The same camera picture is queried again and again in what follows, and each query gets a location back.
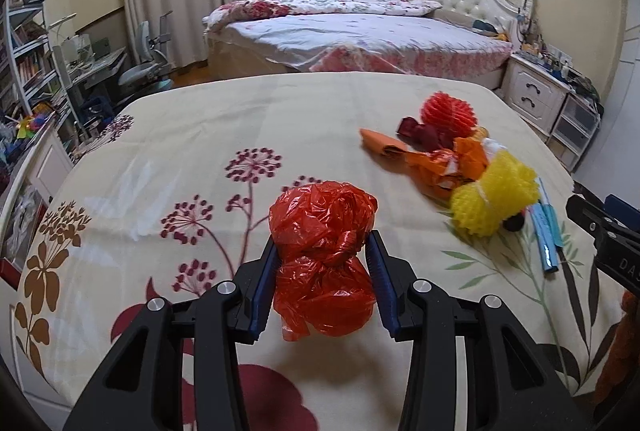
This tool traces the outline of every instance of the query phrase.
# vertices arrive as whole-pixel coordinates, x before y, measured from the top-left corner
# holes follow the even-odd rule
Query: orange plastic bag
[[[337,182],[291,189],[271,206],[269,227],[282,260],[273,307],[284,340],[309,335],[306,323],[339,337],[369,320],[376,297],[356,253],[377,208],[373,196]]]

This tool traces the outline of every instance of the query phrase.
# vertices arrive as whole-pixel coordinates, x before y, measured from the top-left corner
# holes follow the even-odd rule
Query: drawer
[[[551,133],[554,122],[558,117],[561,103],[550,108],[537,99],[526,96],[510,95],[507,101],[512,110],[518,112],[527,121],[532,122],[547,135]]]
[[[518,68],[513,79],[511,93],[514,98],[528,97],[534,102],[554,106],[564,91],[533,77],[525,69]]]

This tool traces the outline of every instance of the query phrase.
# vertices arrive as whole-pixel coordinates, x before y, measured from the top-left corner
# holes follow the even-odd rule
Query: double bed
[[[252,6],[288,1],[253,0]],[[517,6],[507,0],[402,2],[430,3],[435,10],[420,16],[397,11],[377,14],[366,10],[357,14],[349,9],[336,14],[324,10],[262,19],[240,17],[240,21],[222,27],[216,24],[220,14],[216,10],[204,18],[212,78],[298,71],[375,71],[452,78],[490,89],[499,86],[509,55],[520,47]],[[477,34],[472,29],[474,20],[491,24],[509,41]]]

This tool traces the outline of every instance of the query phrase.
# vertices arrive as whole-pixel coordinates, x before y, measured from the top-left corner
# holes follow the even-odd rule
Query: white cabinet
[[[569,87],[517,55],[512,55],[502,82],[504,101],[539,135],[551,135]]]
[[[574,170],[600,124],[597,111],[567,84],[515,54],[502,89],[511,109],[527,121],[568,171]]]

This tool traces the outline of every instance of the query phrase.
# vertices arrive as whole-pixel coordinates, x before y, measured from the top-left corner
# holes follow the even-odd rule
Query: white bed sheet
[[[314,71],[313,67],[332,48],[355,47],[393,64],[403,62],[413,70],[410,73],[448,78],[493,71],[508,58],[512,48],[508,42],[441,21],[377,14],[316,14],[239,21],[212,36],[300,71]]]

